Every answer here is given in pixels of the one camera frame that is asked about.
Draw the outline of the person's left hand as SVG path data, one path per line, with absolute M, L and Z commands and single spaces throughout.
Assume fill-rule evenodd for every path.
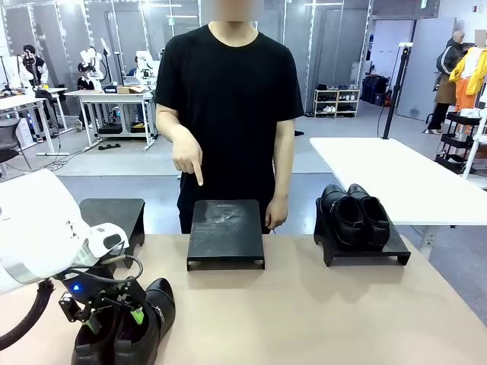
M 274 196 L 266 209 L 266 227 L 274 230 L 283 225 L 288 217 L 288 197 Z

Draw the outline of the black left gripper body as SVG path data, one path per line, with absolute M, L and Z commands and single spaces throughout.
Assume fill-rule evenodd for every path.
M 86 271 L 80 268 L 57 274 L 55 279 L 61 281 L 65 289 L 74 294 L 79 303 L 84 304 L 87 297 L 101 292 L 107 292 L 108 303 L 115 303 L 117 298 L 116 285 L 121 283 L 138 283 L 143 270 L 139 269 L 134 275 L 123 279 L 115 279 L 110 267 L 94 267 Z

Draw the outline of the person's right hand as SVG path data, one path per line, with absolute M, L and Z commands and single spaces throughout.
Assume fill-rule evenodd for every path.
M 203 185 L 202 149 L 188 129 L 177 125 L 171 135 L 173 144 L 173 162 L 182 173 L 196 177 L 199 186 Z

